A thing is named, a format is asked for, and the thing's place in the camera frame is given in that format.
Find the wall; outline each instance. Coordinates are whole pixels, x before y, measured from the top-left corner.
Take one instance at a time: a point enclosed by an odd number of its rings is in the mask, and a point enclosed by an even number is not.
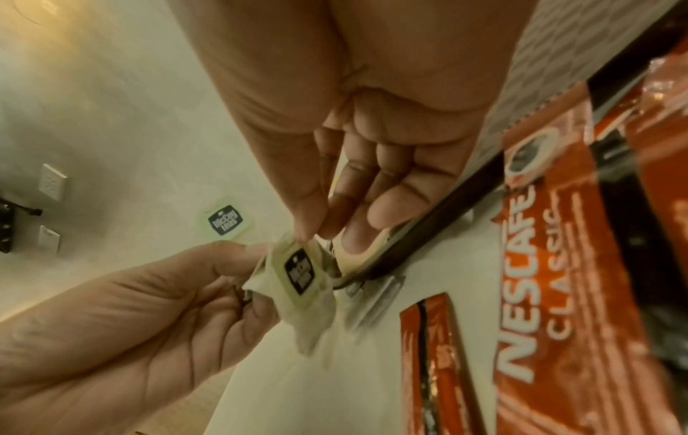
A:
[[[38,192],[43,163],[70,177],[63,202]],[[0,194],[45,210],[0,256],[0,316],[208,241],[196,218],[226,195],[255,218],[242,241],[290,226],[163,0],[0,4]]]

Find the white switch plate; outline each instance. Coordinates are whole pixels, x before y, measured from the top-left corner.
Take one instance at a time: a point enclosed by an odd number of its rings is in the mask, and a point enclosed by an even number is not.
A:
[[[59,251],[59,240],[60,235],[58,233],[52,231],[47,226],[41,225],[38,233],[38,246],[47,252],[57,254],[57,251]]]
[[[38,190],[53,198],[55,201],[61,201],[65,196],[65,186],[67,185],[67,176],[53,168],[50,165],[43,165],[41,170],[41,181],[38,185]]]

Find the electrical socket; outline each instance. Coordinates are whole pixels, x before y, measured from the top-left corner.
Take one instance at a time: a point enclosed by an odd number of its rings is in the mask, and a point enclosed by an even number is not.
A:
[[[38,190],[45,193],[50,198],[53,198],[55,201],[61,201],[65,196],[66,185],[66,175],[48,164],[43,165]]]
[[[58,233],[52,231],[47,226],[41,225],[41,229],[38,231],[38,246],[51,254],[57,254],[60,238],[61,236]]]

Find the black label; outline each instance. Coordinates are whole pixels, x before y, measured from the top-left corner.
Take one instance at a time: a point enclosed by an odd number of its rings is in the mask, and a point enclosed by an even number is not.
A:
[[[221,236],[237,228],[243,221],[242,215],[232,206],[227,206],[208,218],[210,226]]]
[[[296,293],[303,295],[311,282],[315,279],[313,264],[304,249],[299,249],[285,263],[285,271]]]

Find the person's left hand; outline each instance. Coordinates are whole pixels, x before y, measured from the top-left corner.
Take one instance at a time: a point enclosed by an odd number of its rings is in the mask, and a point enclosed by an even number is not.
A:
[[[274,326],[235,281],[263,247],[216,242],[68,290],[0,323],[3,435],[115,434],[232,367]]]

